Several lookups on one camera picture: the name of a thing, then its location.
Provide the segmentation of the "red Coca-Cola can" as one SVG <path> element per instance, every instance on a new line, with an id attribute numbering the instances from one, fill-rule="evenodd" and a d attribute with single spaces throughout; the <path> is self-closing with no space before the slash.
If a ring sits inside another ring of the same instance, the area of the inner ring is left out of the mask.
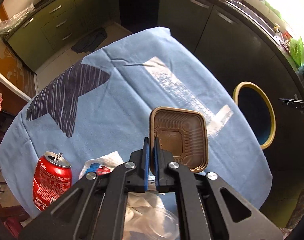
<path id="1" fill-rule="evenodd" d="M 36 165 L 33 177 L 33 203 L 46 210 L 72 185 L 72 165 L 62 153 L 46 151 Z"/>

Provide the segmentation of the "blue star-pattern tablecloth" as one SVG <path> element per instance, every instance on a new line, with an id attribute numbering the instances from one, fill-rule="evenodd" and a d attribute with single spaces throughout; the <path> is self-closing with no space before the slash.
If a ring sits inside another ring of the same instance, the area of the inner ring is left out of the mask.
<path id="1" fill-rule="evenodd" d="M 68 68 L 17 114 L 0 144 L 0 168 L 31 216 L 33 175 L 46 152 L 62 153 L 78 181 L 86 161 L 143 146 L 156 107 L 200 112 L 208 134 L 208 171 L 253 206 L 267 199 L 272 174 L 240 109 L 212 73 L 164 27 L 99 49 Z"/>

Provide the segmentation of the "clear plastic bag on counter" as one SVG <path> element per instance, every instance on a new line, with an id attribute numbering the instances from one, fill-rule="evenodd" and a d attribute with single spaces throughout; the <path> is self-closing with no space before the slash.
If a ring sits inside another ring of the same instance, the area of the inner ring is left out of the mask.
<path id="1" fill-rule="evenodd" d="M 2 34 L 2 35 L 9 34 L 23 20 L 25 20 L 33 10 L 34 10 L 34 4 L 31 3 L 30 6 L 26 7 L 23 11 L 15 14 L 8 20 L 2 21 L 0 23 L 0 34 Z"/>

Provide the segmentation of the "crumpled white paper napkin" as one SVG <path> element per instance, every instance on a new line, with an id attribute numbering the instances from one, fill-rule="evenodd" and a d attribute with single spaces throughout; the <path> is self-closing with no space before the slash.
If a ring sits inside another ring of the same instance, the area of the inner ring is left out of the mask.
<path id="1" fill-rule="evenodd" d="M 79 179 L 90 172 L 94 172 L 98 176 L 110 173 L 114 170 L 114 168 L 123 163 L 124 161 L 117 151 L 111 152 L 99 158 L 90 159 L 85 162 L 79 174 Z"/>

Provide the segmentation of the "yellow-rimmed trash bin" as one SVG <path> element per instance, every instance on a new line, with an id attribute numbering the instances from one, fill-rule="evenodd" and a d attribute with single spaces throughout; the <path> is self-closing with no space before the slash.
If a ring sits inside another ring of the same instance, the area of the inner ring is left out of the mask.
<path id="1" fill-rule="evenodd" d="M 238 84 L 232 96 L 255 134 L 261 149 L 268 148 L 276 134 L 276 117 L 264 91 L 251 82 Z"/>

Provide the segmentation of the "green kitchen cabinets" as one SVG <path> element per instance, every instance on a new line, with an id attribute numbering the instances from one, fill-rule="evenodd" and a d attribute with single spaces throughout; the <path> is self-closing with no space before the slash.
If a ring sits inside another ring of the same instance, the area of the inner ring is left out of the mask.
<path id="1" fill-rule="evenodd" d="M 32 71 L 62 47 L 110 21 L 108 0 L 46 0 L 5 40 Z"/>

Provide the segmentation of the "clear plastic lid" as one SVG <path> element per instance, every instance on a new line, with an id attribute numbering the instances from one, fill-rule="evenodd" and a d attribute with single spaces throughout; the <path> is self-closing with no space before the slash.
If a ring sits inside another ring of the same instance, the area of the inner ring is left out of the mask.
<path id="1" fill-rule="evenodd" d="M 154 193 L 129 193 L 123 239 L 177 239 L 179 222 Z"/>

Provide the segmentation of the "brown plastic food tray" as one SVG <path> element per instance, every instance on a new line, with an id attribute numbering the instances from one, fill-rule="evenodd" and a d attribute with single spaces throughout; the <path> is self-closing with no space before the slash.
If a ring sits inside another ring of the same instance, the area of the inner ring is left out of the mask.
<path id="1" fill-rule="evenodd" d="M 208 165 L 208 137 L 204 116 L 197 111 L 156 107 L 149 116 L 150 152 L 156 138 L 160 148 L 172 153 L 174 161 L 191 172 L 204 171 Z"/>

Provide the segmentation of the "dark floor mat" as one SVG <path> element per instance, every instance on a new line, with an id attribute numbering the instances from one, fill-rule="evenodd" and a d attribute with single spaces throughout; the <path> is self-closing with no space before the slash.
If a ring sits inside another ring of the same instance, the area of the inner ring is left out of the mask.
<path id="1" fill-rule="evenodd" d="M 105 28 L 98 28 L 77 41 L 76 44 L 71 47 L 71 50 L 75 53 L 92 53 L 107 36 Z"/>

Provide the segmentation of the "green dish rack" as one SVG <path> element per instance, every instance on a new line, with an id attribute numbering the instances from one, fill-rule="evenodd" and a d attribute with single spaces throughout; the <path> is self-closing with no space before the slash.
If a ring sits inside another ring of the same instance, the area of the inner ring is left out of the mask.
<path id="1" fill-rule="evenodd" d="M 295 63 L 300 67 L 304 64 L 304 46 L 302 38 L 299 37 L 298 40 L 292 38 L 290 40 L 290 55 Z"/>

